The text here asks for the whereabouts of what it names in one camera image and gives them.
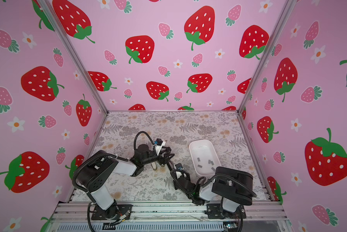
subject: pink wall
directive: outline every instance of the pink wall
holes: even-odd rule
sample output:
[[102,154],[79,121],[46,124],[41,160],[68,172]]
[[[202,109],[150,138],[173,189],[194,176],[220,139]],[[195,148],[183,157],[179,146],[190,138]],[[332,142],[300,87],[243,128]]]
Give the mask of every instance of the pink wall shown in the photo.
[[[267,34],[271,34],[285,1],[70,2],[53,0],[53,7],[86,69],[94,72],[92,77],[97,79],[99,74],[99,77],[110,78],[111,88],[106,82],[108,87],[104,88],[101,78],[94,81],[96,87],[100,87],[99,93],[109,110],[127,110],[135,104],[142,104],[148,110],[183,106],[188,106],[184,109],[191,106],[196,110],[221,110],[240,105],[244,91],[238,91],[238,86],[241,89],[248,85],[258,62],[254,55],[262,55],[261,47],[267,43]],[[191,35],[195,31],[200,33],[199,38]],[[251,58],[243,58],[253,47]],[[228,74],[230,70],[234,70],[236,77]],[[191,76],[195,78],[194,84],[203,82],[201,78],[212,81],[207,85],[204,81],[197,87],[190,84],[190,88],[188,79]],[[158,100],[159,92],[164,92],[162,100]]]
[[[58,36],[47,21],[41,22],[42,29],[39,22],[32,1],[0,0],[0,172],[9,171],[0,175],[0,231],[11,231],[10,226],[15,231],[41,230],[47,221],[41,218],[49,218],[71,188],[65,165],[71,167],[77,155],[87,155],[83,135],[92,142],[102,120],[82,77],[75,78],[76,68]],[[54,57],[55,48],[61,57]],[[50,71],[65,87],[58,86],[56,98]],[[87,126],[76,116],[82,94],[92,108]],[[66,109],[64,100],[70,104]],[[56,124],[47,117],[42,127],[38,121],[48,115]]]
[[347,1],[301,0],[278,43],[246,106],[250,136],[294,231],[347,231]]

